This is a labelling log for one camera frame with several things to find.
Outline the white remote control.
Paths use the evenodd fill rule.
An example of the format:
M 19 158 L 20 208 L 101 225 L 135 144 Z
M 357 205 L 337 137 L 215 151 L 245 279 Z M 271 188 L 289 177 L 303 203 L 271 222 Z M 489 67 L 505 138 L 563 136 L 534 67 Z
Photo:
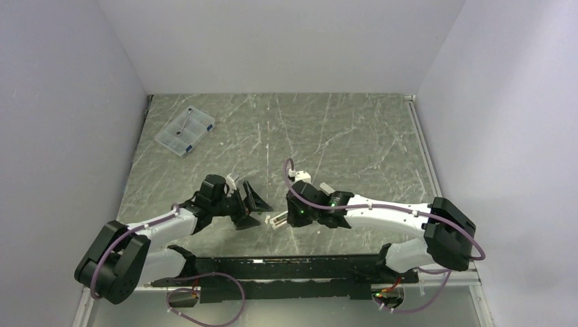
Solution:
M 284 227 L 287 224 L 288 212 L 284 211 L 274 217 L 271 217 L 268 225 L 274 230 Z

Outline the white battery cover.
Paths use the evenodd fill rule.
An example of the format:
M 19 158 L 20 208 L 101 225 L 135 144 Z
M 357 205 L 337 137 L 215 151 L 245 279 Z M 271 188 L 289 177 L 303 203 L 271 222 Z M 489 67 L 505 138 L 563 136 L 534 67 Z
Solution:
M 335 191 L 330 185 L 328 185 L 328 184 L 325 183 L 325 182 L 320 183 L 319 188 L 320 188 L 326 195 L 332 194 L 332 193 Z

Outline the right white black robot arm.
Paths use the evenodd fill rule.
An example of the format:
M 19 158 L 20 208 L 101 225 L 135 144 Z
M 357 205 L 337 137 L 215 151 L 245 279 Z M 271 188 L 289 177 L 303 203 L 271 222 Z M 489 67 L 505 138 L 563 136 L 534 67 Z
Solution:
M 300 228 L 317 222 L 328 228 L 382 228 L 410 236 L 382 247 L 376 263 L 379 280 L 391 283 L 401 273 L 429 264 L 465 271 L 474 260 L 476 225 L 450 200 L 399 204 L 372 200 L 349 191 L 325 193 L 297 181 L 286 194 L 288 224 Z

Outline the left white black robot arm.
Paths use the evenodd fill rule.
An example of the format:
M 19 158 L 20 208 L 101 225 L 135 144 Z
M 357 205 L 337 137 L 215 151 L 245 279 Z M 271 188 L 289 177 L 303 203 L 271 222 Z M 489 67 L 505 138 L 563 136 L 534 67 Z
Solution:
M 158 217 L 138 223 L 107 222 L 77 265 L 74 279 L 89 288 L 94 299 L 119 304 L 139 286 L 174 281 L 189 285 L 198 276 L 197 257 L 174 245 L 195 235 L 216 217 L 229 217 L 236 230 L 256 227 L 252 213 L 267 213 L 265 202 L 248 181 L 208 174 L 200 189 Z

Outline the clear plastic organizer box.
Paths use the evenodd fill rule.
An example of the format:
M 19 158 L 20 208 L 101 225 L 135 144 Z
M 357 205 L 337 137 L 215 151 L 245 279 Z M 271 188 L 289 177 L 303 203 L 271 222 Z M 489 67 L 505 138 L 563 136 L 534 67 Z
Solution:
M 185 158 L 213 131 L 215 119 L 206 112 L 188 106 L 163 127 L 154 140 L 181 158 Z

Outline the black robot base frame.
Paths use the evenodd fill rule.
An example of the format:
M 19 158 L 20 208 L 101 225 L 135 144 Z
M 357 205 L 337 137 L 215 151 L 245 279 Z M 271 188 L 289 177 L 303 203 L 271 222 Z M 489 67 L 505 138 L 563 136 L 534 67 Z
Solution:
M 200 288 L 200 302 L 238 300 L 234 277 L 248 300 L 347 297 L 369 300 L 388 284 L 418 283 L 416 272 L 389 270 L 377 254 L 298 255 L 269 257 L 198 257 L 195 267 L 176 280 L 166 277 L 151 282 L 153 287 Z

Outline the aluminium rail right edge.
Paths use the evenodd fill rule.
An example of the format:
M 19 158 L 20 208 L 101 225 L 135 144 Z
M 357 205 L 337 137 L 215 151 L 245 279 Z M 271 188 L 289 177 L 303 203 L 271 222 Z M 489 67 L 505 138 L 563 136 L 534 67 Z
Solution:
M 417 112 L 416 106 L 415 106 L 415 99 L 416 99 L 416 95 L 404 95 L 404 104 L 406 105 L 406 108 L 408 109 L 412 124 L 414 126 L 414 130 L 416 132 L 416 137 L 417 137 L 418 142 L 419 142 L 421 157 L 422 157 L 424 164 L 425 164 L 427 177 L 428 177 L 429 182 L 431 184 L 433 194 L 437 197 L 442 197 L 443 194 L 442 194 L 442 190 L 441 190 L 441 187 L 440 187 L 437 175 L 436 175 L 434 163 L 432 161 L 432 158 L 431 158 L 431 155 L 430 155 L 430 152 L 428 149 L 427 141 L 426 141 L 425 135 L 423 133 L 421 122 L 419 121 L 418 112 Z

